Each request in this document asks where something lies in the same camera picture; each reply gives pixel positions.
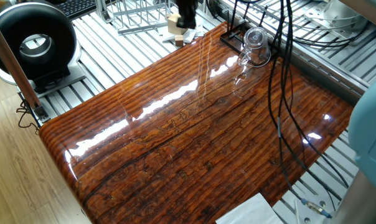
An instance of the white paper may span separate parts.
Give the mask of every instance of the white paper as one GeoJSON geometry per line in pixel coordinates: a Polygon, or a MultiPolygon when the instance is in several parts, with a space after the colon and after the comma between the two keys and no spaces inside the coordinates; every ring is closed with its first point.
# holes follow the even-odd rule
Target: white paper
{"type": "Polygon", "coordinates": [[[283,224],[258,193],[215,221],[217,224],[283,224]]]}
{"type": "Polygon", "coordinates": [[[187,32],[183,35],[184,43],[191,43],[196,34],[196,30],[188,29],[187,32]]]}

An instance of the wooden table top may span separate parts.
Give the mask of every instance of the wooden table top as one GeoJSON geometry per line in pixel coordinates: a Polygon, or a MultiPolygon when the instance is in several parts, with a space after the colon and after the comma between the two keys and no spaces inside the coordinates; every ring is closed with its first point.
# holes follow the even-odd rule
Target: wooden table top
{"type": "MultiPolygon", "coordinates": [[[[287,191],[268,113],[271,63],[237,65],[237,53],[220,41],[224,32],[222,24],[43,125],[43,143],[94,223],[214,223],[258,192],[273,205],[287,191]]],[[[352,107],[292,73],[293,114],[323,152],[352,107]]],[[[284,110],[282,132],[302,158],[287,117],[284,110]]],[[[283,150],[294,182],[304,171],[283,150]]],[[[305,158],[309,166],[317,155],[306,147],[305,158]]]]}

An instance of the glass cup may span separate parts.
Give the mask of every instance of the glass cup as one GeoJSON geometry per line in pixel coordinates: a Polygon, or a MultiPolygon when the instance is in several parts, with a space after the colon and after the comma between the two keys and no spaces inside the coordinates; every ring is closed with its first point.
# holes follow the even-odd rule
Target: glass cup
{"type": "Polygon", "coordinates": [[[254,67],[265,65],[271,58],[268,48],[268,36],[261,27],[249,29],[243,37],[245,47],[239,55],[238,64],[246,65],[249,61],[254,67]]]}

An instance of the cable connector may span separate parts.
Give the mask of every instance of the cable connector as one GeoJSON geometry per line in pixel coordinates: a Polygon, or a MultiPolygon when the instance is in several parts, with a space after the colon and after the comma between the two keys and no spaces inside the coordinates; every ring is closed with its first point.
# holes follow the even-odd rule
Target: cable connector
{"type": "Polygon", "coordinates": [[[309,202],[307,201],[306,199],[302,198],[301,199],[301,203],[305,206],[307,206],[309,209],[311,209],[312,211],[320,214],[320,215],[323,215],[325,216],[326,218],[332,218],[332,215],[325,211],[325,209],[323,209],[322,207],[320,207],[319,205],[313,203],[313,202],[309,202]]]}

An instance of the black cable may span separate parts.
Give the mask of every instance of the black cable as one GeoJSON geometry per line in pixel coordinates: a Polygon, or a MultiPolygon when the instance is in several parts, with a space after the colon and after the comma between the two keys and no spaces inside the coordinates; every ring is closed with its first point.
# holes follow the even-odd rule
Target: black cable
{"type": "MultiPolygon", "coordinates": [[[[291,5],[288,3],[287,5],[287,9],[288,9],[288,15],[289,15],[289,31],[288,31],[288,39],[286,40],[286,45],[287,45],[287,48],[289,48],[290,52],[289,54],[287,55],[287,63],[288,65],[290,65],[290,59],[291,59],[291,52],[292,52],[292,49],[293,49],[293,43],[292,43],[292,39],[293,39],[293,12],[292,12],[292,8],[291,8],[291,5]]],[[[285,72],[285,77],[287,78],[288,76],[288,70],[286,70],[285,72]]],[[[301,135],[303,136],[303,138],[309,143],[309,145],[311,146],[311,148],[320,156],[322,157],[322,159],[324,159],[324,161],[333,169],[333,171],[341,178],[341,180],[343,181],[344,185],[348,188],[349,187],[349,184],[345,181],[345,179],[343,178],[343,176],[341,175],[341,173],[324,157],[324,155],[322,155],[322,153],[320,153],[311,143],[310,141],[308,140],[308,138],[306,137],[306,135],[304,134],[303,130],[300,128],[299,124],[297,123],[296,119],[294,118],[291,110],[289,109],[289,106],[288,106],[288,102],[286,101],[286,97],[285,97],[285,86],[286,86],[286,81],[285,83],[283,84],[283,94],[282,94],[282,99],[283,101],[285,102],[285,107],[286,109],[288,110],[288,113],[291,117],[291,119],[293,120],[293,123],[295,124],[297,130],[301,133],[301,135]]]]}
{"type": "MultiPolygon", "coordinates": [[[[289,44],[290,44],[290,51],[289,51],[289,59],[288,59],[288,67],[286,69],[286,73],[285,75],[287,76],[288,75],[288,70],[289,70],[289,75],[290,75],[290,83],[291,83],[291,101],[290,101],[290,105],[289,105],[289,110],[292,110],[292,106],[293,106],[293,75],[292,75],[292,71],[291,71],[291,68],[290,68],[290,60],[291,60],[291,55],[292,55],[292,50],[293,50],[293,42],[292,42],[292,39],[293,39],[293,20],[292,20],[292,15],[293,15],[293,12],[291,10],[291,6],[287,6],[287,9],[288,9],[288,14],[289,14],[289,31],[288,31],[288,36],[289,36],[289,44]]],[[[283,92],[282,92],[282,95],[284,96],[285,94],[285,89],[286,89],[286,81],[287,81],[287,77],[285,78],[285,83],[283,85],[283,92]]],[[[303,139],[301,137],[301,134],[298,130],[298,134],[299,134],[299,138],[300,138],[300,143],[301,143],[301,151],[302,151],[302,154],[303,154],[303,164],[304,166],[306,166],[306,155],[305,155],[305,148],[304,148],[304,143],[303,143],[303,139]]]]}
{"type": "MultiPolygon", "coordinates": [[[[275,46],[275,43],[276,41],[278,40],[278,49],[281,48],[281,39],[282,39],[282,30],[283,30],[283,21],[284,21],[284,17],[283,15],[281,16],[281,20],[280,20],[280,24],[278,26],[278,30],[276,31],[276,34],[275,34],[275,37],[274,37],[274,40],[273,40],[273,44],[272,46],[275,46]]],[[[276,61],[277,61],[277,57],[274,59],[274,62],[273,62],[273,67],[271,69],[271,73],[274,72],[275,70],[275,65],[276,65],[276,61]]],[[[271,117],[273,118],[273,121],[275,122],[275,119],[273,117],[273,113],[272,113],[272,109],[271,109],[271,82],[272,82],[272,76],[270,77],[270,82],[269,82],[269,91],[268,91],[268,109],[270,111],[270,115],[271,117]]],[[[284,163],[283,163],[283,153],[282,153],[282,142],[281,142],[281,138],[280,138],[280,135],[278,135],[278,141],[279,141],[279,150],[280,150],[280,162],[281,162],[281,168],[282,168],[282,172],[283,172],[283,175],[285,177],[285,180],[286,180],[286,183],[288,184],[288,187],[289,187],[289,190],[292,192],[292,194],[297,197],[300,201],[302,201],[302,198],[297,194],[297,192],[292,188],[292,185],[289,181],[289,177],[288,177],[288,174],[287,174],[287,171],[286,171],[286,168],[284,166],[284,163]]]]}
{"type": "Polygon", "coordinates": [[[29,106],[27,105],[27,101],[26,100],[22,100],[22,103],[20,104],[20,108],[18,108],[16,110],[16,113],[22,113],[22,116],[21,116],[21,118],[19,119],[19,122],[18,122],[18,126],[20,128],[29,128],[29,127],[33,126],[36,129],[35,134],[39,135],[40,129],[34,123],[30,123],[28,126],[22,126],[22,124],[21,124],[24,116],[26,114],[30,114],[31,113],[31,111],[29,110],[29,106]]]}
{"type": "MultiPolygon", "coordinates": [[[[281,12],[281,20],[283,20],[283,11],[281,12]]],[[[277,33],[279,33],[278,36],[276,36],[275,38],[279,38],[279,41],[278,41],[278,49],[280,49],[280,46],[281,46],[281,36],[282,36],[282,27],[283,27],[283,22],[280,21],[280,26],[278,27],[277,29],[277,33]]],[[[289,26],[289,32],[288,32],[288,39],[287,39],[287,42],[286,42],[286,48],[285,48],[285,54],[284,55],[284,60],[286,59],[287,62],[288,62],[288,65],[290,63],[290,58],[291,58],[291,51],[292,51],[292,48],[293,48],[293,26],[289,26]]],[[[281,130],[280,130],[280,117],[278,117],[278,124],[277,122],[275,121],[275,117],[273,115],[273,112],[272,112],[272,109],[271,109],[271,84],[272,84],[272,79],[273,79],[273,74],[274,74],[274,71],[275,71],[275,65],[276,65],[276,60],[277,58],[274,59],[274,62],[273,62],[273,66],[271,68],[271,74],[270,74],[270,80],[269,80],[269,83],[268,83],[268,109],[269,109],[269,112],[270,112],[270,116],[271,116],[271,120],[272,122],[274,123],[274,126],[275,128],[278,130],[278,138],[280,140],[282,140],[286,147],[288,148],[288,150],[290,151],[290,153],[292,154],[292,156],[294,157],[294,159],[296,160],[296,162],[301,166],[303,167],[303,169],[305,169],[313,178],[315,178],[316,181],[318,181],[326,190],[330,191],[331,194],[333,194],[336,198],[340,198],[339,195],[337,195],[335,193],[335,191],[333,191],[328,185],[326,185],[321,179],[319,179],[319,177],[317,177],[315,174],[313,174],[302,162],[301,160],[297,157],[297,155],[294,153],[294,151],[292,150],[292,148],[290,147],[290,145],[288,144],[287,140],[284,138],[283,134],[281,133],[281,130]]],[[[285,67],[282,68],[282,72],[285,71],[285,77],[287,77],[287,74],[288,74],[288,69],[285,69],[285,67]]],[[[283,77],[281,77],[281,80],[283,81],[282,83],[282,93],[283,95],[281,96],[283,101],[285,102],[286,104],[286,98],[284,97],[284,87],[286,86],[286,82],[283,77]]]]}
{"type": "Polygon", "coordinates": [[[332,199],[331,193],[329,193],[328,191],[326,191],[326,193],[329,195],[329,198],[331,199],[331,202],[332,202],[333,210],[335,210],[335,212],[336,212],[335,203],[333,202],[333,199],[332,199]]]}
{"type": "Polygon", "coordinates": [[[237,1],[245,3],[245,4],[253,4],[253,3],[258,3],[259,1],[262,1],[262,0],[256,0],[256,1],[237,0],[237,1]]]}
{"type": "Polygon", "coordinates": [[[313,46],[313,47],[325,47],[325,48],[343,47],[343,46],[347,46],[349,43],[357,40],[366,30],[367,30],[367,25],[356,36],[351,37],[347,40],[336,40],[336,41],[329,41],[329,42],[321,42],[321,41],[317,41],[317,40],[308,40],[308,39],[304,39],[304,38],[301,38],[301,37],[293,36],[293,38],[295,38],[293,41],[296,42],[296,43],[299,43],[299,44],[309,45],[309,46],[313,46]]]}
{"type": "Polygon", "coordinates": [[[210,8],[209,6],[209,0],[205,0],[206,1],[206,6],[207,8],[209,9],[209,12],[211,13],[211,15],[213,16],[214,19],[217,18],[217,13],[216,12],[212,12],[212,9],[210,8]]]}

